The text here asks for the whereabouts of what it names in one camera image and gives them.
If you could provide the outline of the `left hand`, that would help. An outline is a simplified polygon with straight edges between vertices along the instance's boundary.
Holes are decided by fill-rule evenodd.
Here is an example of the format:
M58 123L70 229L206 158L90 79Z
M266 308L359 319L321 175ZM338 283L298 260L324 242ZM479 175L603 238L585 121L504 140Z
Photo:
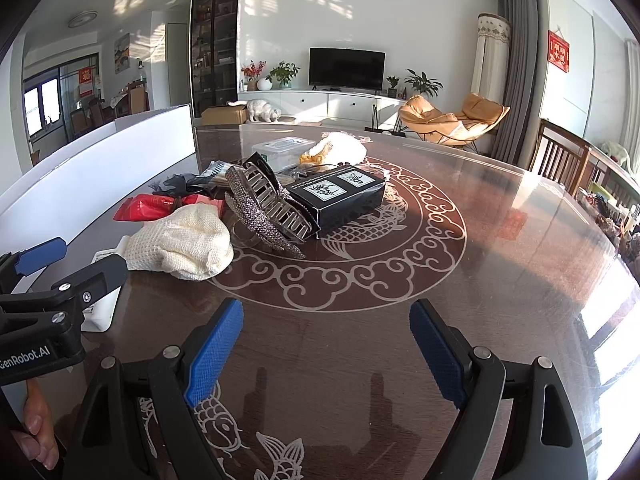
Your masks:
M53 470L60 452L56 444L50 405L36 378L26 382L23 416L27 432L13 431L13 437L28 460L36 460L47 470Z

